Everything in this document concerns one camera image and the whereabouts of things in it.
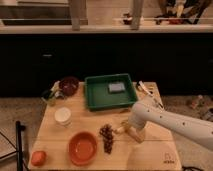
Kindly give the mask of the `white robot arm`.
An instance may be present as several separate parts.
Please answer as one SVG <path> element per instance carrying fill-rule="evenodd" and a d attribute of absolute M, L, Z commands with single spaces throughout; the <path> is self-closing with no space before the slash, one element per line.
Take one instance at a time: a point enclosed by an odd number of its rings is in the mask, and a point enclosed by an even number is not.
<path fill-rule="evenodd" d="M 213 122 L 168 112 L 151 97 L 134 103 L 128 123 L 142 130 L 146 122 L 158 124 L 213 151 Z"/>

